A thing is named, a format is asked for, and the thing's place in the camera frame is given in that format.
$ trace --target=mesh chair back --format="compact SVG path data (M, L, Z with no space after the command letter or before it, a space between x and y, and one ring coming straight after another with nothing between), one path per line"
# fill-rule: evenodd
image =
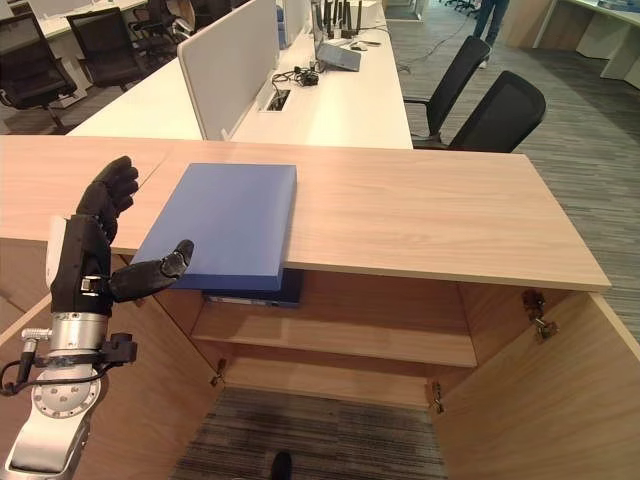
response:
M440 132L460 93L490 51L489 45L479 38L467 37L464 41L429 99L427 122L430 135Z
M515 73L500 74L449 148L474 152L512 152L540 124L544 95Z
M33 106L22 105L27 98L45 95L47 98L31 102L44 104L58 96L56 89L65 87L69 87L67 79L57 69L35 15L0 20L0 88L7 99L22 108Z
M191 0L195 30L200 30L231 12L231 0Z
M119 8L70 15L67 20L96 85L117 84L107 79L128 78L131 72L140 72Z
M173 18L173 14L167 7L167 0L148 0L147 10L151 23L164 23L165 20Z

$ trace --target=person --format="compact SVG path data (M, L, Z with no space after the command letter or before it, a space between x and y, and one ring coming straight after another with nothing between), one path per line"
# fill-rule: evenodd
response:
M496 38L498 38L498 33L500 32L500 25L502 24L504 14L507 13L507 8L509 8L509 0L482 0L473 36L477 38L482 36L484 28L487 26L489 15L491 15L491 10L493 10L491 25L489 25L489 31L487 32L487 38L485 39L489 46L493 48L493 44L495 43ZM488 60L489 57L480 64L480 68L487 68Z

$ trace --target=wooden cabinet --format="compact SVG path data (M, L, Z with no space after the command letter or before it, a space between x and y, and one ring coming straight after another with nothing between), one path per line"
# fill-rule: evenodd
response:
M598 293L607 278L526 157L5 143L7 198L18 198L31 171L41 185L37 202L5 208L0 237L17 242L43 242L48 216L72 211L78 185L106 160L139 156L143 186L113 245L129 255L190 162L298 169L286 266L306 271L300 308L209 303L177 291L118 306L111 330L132 331L140 355L113 373L78 478L107 478L107 463L116 464L110 478L166 476L223 386L429 409L452 480L626 480L638 471L638 344ZM64 164L68 151L83 160L76 175L48 184L48 160ZM523 303L531 290L545 299L542 321L559 329L543 342L532 323L540 316ZM0 336L3 360L18 353L12 322L2 324L11 324ZM212 387L219 376L225 381ZM7 402L0 399L0 421L17 428L24 412ZM10 438L15 429L3 429L0 447Z

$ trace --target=cabinet door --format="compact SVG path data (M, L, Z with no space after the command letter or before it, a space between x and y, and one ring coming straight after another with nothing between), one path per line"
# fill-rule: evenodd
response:
M638 478L638 343L598 294L545 320L557 335L539 344L531 327L433 413L451 480Z

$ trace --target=blue binder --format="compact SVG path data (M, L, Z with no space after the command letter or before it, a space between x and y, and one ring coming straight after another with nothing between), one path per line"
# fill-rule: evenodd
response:
M195 244L174 288L278 290L296 190L294 165L191 164L133 263Z

